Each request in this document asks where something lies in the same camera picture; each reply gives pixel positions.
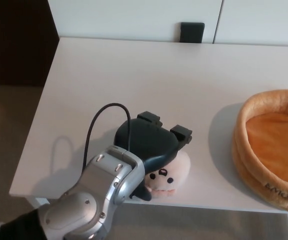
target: plush toy face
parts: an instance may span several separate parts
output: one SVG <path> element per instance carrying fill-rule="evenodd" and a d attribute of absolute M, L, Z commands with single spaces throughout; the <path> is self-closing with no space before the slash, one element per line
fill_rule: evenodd
<path fill-rule="evenodd" d="M 185 182 L 190 167 L 190 157 L 186 152 L 179 150 L 177 156 L 168 165 L 145 176 L 145 185 L 152 197 L 172 196 Z"/>

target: plush toy eye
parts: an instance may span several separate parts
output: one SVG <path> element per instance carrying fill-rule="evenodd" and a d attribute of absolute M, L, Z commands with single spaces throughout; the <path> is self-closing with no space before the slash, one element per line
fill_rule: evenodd
<path fill-rule="evenodd" d="M 151 173 L 151 174 L 149 175 L 149 177 L 150 177 L 150 179 L 153 179 L 153 180 L 154 180 L 156 176 L 155 176 L 154 173 Z"/>

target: orange pet bed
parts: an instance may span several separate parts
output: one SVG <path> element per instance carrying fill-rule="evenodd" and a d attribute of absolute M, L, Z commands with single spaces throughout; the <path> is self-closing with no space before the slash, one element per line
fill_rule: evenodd
<path fill-rule="evenodd" d="M 241 108 L 232 155 L 245 183 L 288 211 L 288 90 L 256 94 Z"/>

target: dark wall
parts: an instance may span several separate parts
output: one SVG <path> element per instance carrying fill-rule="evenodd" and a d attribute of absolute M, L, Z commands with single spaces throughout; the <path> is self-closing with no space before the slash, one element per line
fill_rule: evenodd
<path fill-rule="evenodd" d="M 0 0 L 0 84 L 43 86 L 58 43 L 47 0 Z"/>

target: cabinet door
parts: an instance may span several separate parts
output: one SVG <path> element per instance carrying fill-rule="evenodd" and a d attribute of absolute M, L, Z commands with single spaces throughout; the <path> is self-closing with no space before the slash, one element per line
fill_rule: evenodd
<path fill-rule="evenodd" d="M 224 0 L 215 43 L 288 45 L 288 1 Z"/>
<path fill-rule="evenodd" d="M 203 22 L 212 43 L 222 0 L 48 0 L 58 34 L 144 41 L 178 41 L 180 22 Z"/>

